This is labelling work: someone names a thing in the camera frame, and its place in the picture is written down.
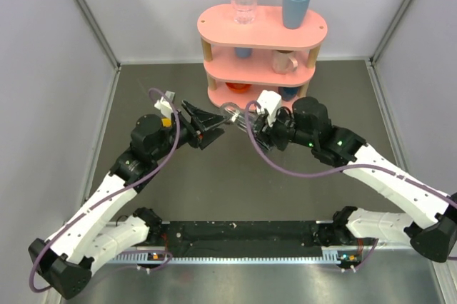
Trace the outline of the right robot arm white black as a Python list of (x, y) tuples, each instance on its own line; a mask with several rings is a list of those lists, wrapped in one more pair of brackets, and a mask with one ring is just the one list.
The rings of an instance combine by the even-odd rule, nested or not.
[(275, 163), (277, 171), (298, 178), (319, 178), (342, 173), (364, 183), (402, 210), (400, 214), (346, 207), (333, 217), (333, 235), (343, 244), (356, 238), (405, 243), (437, 263), (451, 259), (456, 244), (456, 196), (436, 190), (384, 158), (364, 138), (335, 126), (327, 108), (313, 97), (298, 98), (291, 108), (281, 97), (264, 91), (246, 109), (257, 118), (247, 125), (252, 141), (260, 138), (279, 150), (295, 143), (310, 148), (314, 158), (329, 166), (318, 173), (297, 173)]

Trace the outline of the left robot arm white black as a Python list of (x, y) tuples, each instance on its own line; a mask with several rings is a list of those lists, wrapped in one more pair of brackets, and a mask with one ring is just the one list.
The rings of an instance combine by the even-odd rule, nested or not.
[(63, 298), (79, 295), (92, 276), (126, 249), (145, 242), (157, 243), (162, 234), (159, 218), (141, 209), (125, 223), (104, 232), (115, 213), (135, 198), (164, 167), (171, 154), (183, 145), (205, 149), (220, 137), (226, 122), (220, 114), (199, 109), (187, 101), (182, 108), (157, 103), (170, 110), (168, 123), (162, 115), (140, 117), (131, 132), (129, 147), (116, 159), (102, 183), (74, 216), (46, 239), (35, 239), (28, 247), (33, 262), (29, 277), (40, 275)]

